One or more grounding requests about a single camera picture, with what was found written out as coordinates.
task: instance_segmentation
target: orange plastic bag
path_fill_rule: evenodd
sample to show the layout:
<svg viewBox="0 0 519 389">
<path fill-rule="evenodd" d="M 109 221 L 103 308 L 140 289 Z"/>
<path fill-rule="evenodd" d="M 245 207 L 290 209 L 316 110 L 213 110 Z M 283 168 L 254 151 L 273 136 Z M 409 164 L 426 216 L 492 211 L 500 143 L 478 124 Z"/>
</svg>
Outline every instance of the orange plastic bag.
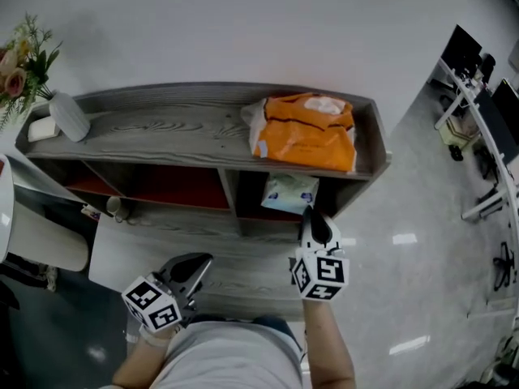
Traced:
<svg viewBox="0 0 519 389">
<path fill-rule="evenodd" d="M 307 93 L 270 97 L 245 109 L 253 113 L 250 143 L 255 156 L 344 172 L 354 169 L 349 102 Z"/>
</svg>

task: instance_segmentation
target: white wall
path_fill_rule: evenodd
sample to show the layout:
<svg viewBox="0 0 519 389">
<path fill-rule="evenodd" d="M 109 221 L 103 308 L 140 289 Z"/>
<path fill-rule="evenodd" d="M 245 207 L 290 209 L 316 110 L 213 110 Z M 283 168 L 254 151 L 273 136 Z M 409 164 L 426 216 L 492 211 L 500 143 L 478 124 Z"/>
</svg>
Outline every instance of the white wall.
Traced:
<svg viewBox="0 0 519 389">
<path fill-rule="evenodd" d="M 508 56 L 519 39 L 519 9 L 512 0 L 469 0 L 458 22 L 495 59 L 489 84 L 513 79 L 516 72 Z"/>
<path fill-rule="evenodd" d="M 297 83 L 403 117 L 466 0 L 0 0 L 0 40 L 36 13 L 65 41 L 49 84 L 71 95 L 178 81 Z"/>
</svg>

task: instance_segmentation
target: white package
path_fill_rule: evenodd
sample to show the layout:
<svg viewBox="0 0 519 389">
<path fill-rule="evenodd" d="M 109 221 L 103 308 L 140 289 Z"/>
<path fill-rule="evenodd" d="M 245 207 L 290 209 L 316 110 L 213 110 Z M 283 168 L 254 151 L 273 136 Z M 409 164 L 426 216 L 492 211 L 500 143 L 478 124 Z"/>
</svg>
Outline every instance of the white package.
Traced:
<svg viewBox="0 0 519 389">
<path fill-rule="evenodd" d="M 314 207 L 319 179 L 299 174 L 268 176 L 261 206 L 302 215 L 307 206 Z"/>
</svg>

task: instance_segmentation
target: human arm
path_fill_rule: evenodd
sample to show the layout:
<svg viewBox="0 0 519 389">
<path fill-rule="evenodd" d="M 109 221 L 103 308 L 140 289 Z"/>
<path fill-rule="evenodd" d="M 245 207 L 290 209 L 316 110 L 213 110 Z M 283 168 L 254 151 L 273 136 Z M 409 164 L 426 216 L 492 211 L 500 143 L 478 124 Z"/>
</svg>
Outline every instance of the human arm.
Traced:
<svg viewBox="0 0 519 389">
<path fill-rule="evenodd" d="M 327 302 L 302 302 L 314 389 L 355 389 L 354 365 Z"/>
<path fill-rule="evenodd" d="M 177 333 L 176 327 L 153 334 L 160 340 L 170 340 Z M 168 347 L 154 347 L 142 336 L 131 355 L 122 363 L 112 378 L 112 384 L 124 389 L 149 388 L 164 365 Z"/>
</svg>

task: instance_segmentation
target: white cup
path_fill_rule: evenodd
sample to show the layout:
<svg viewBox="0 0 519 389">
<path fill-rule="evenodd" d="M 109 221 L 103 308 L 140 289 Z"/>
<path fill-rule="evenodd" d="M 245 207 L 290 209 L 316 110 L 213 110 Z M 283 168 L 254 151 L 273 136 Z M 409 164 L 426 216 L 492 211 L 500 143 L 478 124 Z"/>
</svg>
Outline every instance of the white cup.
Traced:
<svg viewBox="0 0 519 389">
<path fill-rule="evenodd" d="M 112 215 L 117 223 L 121 223 L 130 215 L 128 203 L 117 196 L 112 196 L 106 201 L 106 211 Z"/>
</svg>

